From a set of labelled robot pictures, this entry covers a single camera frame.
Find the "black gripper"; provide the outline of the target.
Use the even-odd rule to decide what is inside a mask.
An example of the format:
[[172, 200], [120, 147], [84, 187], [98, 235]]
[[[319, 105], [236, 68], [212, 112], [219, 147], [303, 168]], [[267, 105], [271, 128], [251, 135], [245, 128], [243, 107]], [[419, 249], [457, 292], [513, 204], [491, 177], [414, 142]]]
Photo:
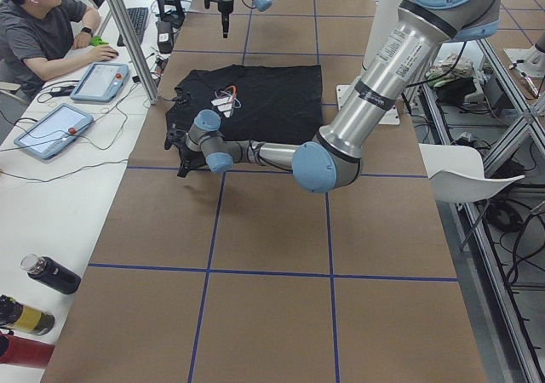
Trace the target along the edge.
[[234, 0], [204, 0], [204, 7], [210, 9], [212, 3], [217, 3], [218, 10], [221, 13], [222, 36], [228, 38], [230, 15], [234, 9]]
[[177, 149], [181, 160], [177, 175], [181, 178], [185, 178], [190, 171], [200, 167], [200, 152], [191, 150], [186, 144], [186, 133], [184, 129], [168, 129], [163, 145], [165, 150], [172, 146]]

